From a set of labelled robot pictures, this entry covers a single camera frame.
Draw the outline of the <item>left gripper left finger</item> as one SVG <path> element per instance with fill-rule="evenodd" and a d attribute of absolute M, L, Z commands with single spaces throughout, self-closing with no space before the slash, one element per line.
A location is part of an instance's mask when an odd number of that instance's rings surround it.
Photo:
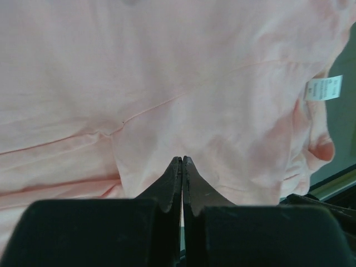
<path fill-rule="evenodd" d="M 2 266 L 175 266 L 182 159 L 133 199 L 41 200 L 21 216 Z"/>

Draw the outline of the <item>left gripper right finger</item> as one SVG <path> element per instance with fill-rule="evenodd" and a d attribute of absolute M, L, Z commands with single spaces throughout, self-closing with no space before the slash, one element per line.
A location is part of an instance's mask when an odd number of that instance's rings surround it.
<path fill-rule="evenodd" d="M 182 162 L 187 266 L 354 266 L 355 238 L 322 206 L 237 206 Z"/>

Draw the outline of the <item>pink t shirt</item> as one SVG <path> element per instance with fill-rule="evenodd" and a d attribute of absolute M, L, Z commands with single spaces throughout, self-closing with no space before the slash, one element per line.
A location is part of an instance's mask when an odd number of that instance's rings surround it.
<path fill-rule="evenodd" d="M 1 247 L 39 199 L 129 198 L 175 156 L 238 205 L 305 195 L 335 153 L 305 98 L 354 1 L 2 1 Z"/>

